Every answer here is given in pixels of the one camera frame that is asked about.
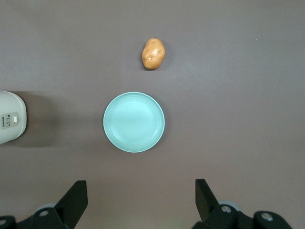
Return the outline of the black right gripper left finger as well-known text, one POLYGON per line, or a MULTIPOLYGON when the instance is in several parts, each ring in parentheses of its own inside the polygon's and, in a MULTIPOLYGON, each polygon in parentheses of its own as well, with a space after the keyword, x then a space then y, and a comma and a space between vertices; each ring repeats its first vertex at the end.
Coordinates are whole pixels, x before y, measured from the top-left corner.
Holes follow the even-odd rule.
POLYGON ((18 229, 73 229, 88 206, 87 183, 76 181, 54 207, 42 208, 16 224, 18 229))

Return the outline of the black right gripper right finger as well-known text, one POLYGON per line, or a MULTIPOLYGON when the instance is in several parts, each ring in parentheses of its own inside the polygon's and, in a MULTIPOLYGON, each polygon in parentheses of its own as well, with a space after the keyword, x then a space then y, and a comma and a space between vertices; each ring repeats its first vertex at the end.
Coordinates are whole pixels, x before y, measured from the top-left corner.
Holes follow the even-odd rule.
POLYGON ((195 203, 201 221, 195 229, 251 229, 253 219, 232 204, 220 204, 205 179, 195 180, 195 203))

